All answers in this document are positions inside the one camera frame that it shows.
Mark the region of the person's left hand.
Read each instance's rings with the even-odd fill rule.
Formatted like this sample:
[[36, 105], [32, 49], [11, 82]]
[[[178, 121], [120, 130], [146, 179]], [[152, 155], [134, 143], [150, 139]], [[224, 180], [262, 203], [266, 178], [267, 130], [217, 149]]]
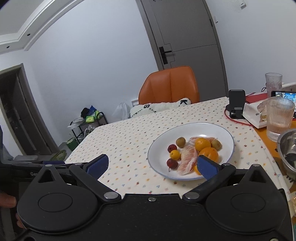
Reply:
[[[1, 192], [0, 193], [0, 206], [3, 208], [14, 208], [14, 207], [16, 207], [16, 198], [8, 195], [6, 193]], [[16, 224], [18, 225], [18, 227], [24, 228], [18, 214], [16, 214], [16, 219], [17, 219]]]

